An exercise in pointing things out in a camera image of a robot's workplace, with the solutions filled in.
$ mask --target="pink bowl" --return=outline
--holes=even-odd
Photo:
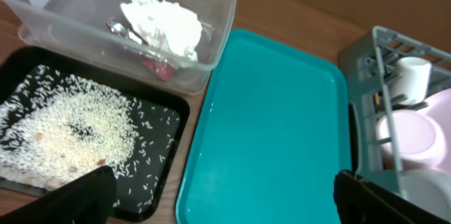
[[[435,168],[447,156],[447,142],[442,128],[432,118],[416,111],[393,111],[395,133],[404,168]],[[390,136],[387,118],[378,121],[379,139]],[[393,162],[390,143],[381,146],[387,164]]]
[[[438,92],[424,101],[428,107],[421,109],[419,113],[429,116],[441,126],[448,143],[447,151],[451,152],[451,89]],[[447,155],[437,168],[451,173],[451,154]]]

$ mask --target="clear plastic container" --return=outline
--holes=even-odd
[[[236,0],[167,0],[194,11],[202,23],[198,62],[143,46],[108,31],[105,22],[122,15],[120,3],[130,0],[4,0],[22,20],[20,37],[28,44],[74,57],[153,85],[186,94],[200,93],[218,65],[235,14]],[[160,80],[134,51],[158,53],[180,61],[167,81]]]

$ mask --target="plastic tray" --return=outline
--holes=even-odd
[[[57,69],[61,72],[61,76],[52,75],[52,77],[55,78],[54,82],[57,80],[59,82],[60,79],[58,77],[64,77],[66,74],[73,73],[74,75],[91,79],[99,84],[108,85],[117,89],[130,100],[136,98],[137,101],[142,102],[141,110],[145,109],[146,111],[149,111],[146,112],[145,119],[152,124],[152,130],[145,130],[140,127],[140,115],[135,108],[130,112],[134,123],[138,122],[137,130],[144,136],[144,139],[137,140],[138,143],[135,144],[134,153],[126,163],[131,163],[130,166],[133,167],[133,160],[139,159],[141,161],[137,164],[136,173],[132,168],[129,168],[132,170],[130,171],[130,174],[134,174],[133,178],[119,177],[117,179],[118,186],[116,197],[117,199],[120,199],[121,203],[113,209],[112,216],[129,221],[141,221],[150,217],[158,206],[169,168],[171,167],[178,142],[180,141],[190,112],[186,101],[128,77],[117,75],[94,66],[89,66],[85,63],[37,47],[28,47],[14,52],[5,64],[2,65],[0,68],[0,85],[2,86],[0,101],[3,102],[10,99],[11,93],[14,92],[16,86],[23,81],[26,75],[33,76],[36,73],[38,65],[49,66],[50,68]],[[30,87],[36,87],[33,86],[33,79],[29,80]],[[20,94],[15,95],[24,99],[24,106],[27,105],[27,98],[23,98]],[[168,116],[173,118],[170,124],[166,122]],[[174,139],[170,146],[168,145],[168,135],[171,135]],[[154,141],[154,143],[152,145],[146,144],[147,155],[144,158],[138,150],[140,150],[142,142],[150,143],[151,141]],[[159,161],[159,155],[165,157],[166,160]],[[148,165],[145,162],[145,159],[148,157],[152,160],[151,165]],[[142,185],[144,183],[148,183],[149,188],[153,189],[153,196],[149,192],[149,189],[147,191],[143,189]],[[0,187],[38,197],[47,193],[45,189],[24,185],[18,182],[11,182],[2,178],[0,178]],[[150,206],[142,207],[142,212],[140,213],[137,204],[147,201],[151,199],[151,197],[153,198],[152,204]]]
[[[338,68],[234,30],[211,76],[177,222],[340,223],[333,181],[350,168]]]

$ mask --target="gray dish rack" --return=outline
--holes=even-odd
[[[451,55],[406,37],[396,31],[376,26],[364,37],[342,51],[338,67],[345,75],[350,103],[350,123],[354,171],[377,185],[405,197],[400,173],[403,171],[394,133],[392,110],[406,96],[390,98],[389,86],[402,75],[394,73],[399,58],[415,56],[432,64],[429,97],[451,87]],[[425,102],[404,108],[418,110]],[[378,139],[376,121],[387,116],[390,137]],[[394,168],[384,169],[382,144],[392,144]]]

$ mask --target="rice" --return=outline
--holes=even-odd
[[[47,67],[38,68],[43,75]],[[45,78],[54,80],[49,75]],[[102,165],[111,166],[116,177],[124,176],[118,167],[124,166],[139,137],[128,117],[130,101],[91,80],[75,75],[64,80],[72,85],[51,89],[50,82],[41,81],[34,93],[24,94],[32,96],[32,112],[24,118],[16,113],[22,119],[3,132],[1,141],[10,142],[10,147],[2,144],[0,148],[1,177],[31,180],[32,185],[45,188],[52,178],[68,183]],[[24,85],[17,90],[23,93]],[[11,102],[0,105],[0,125],[8,124],[10,112],[23,111],[16,101],[20,99],[14,95]]]

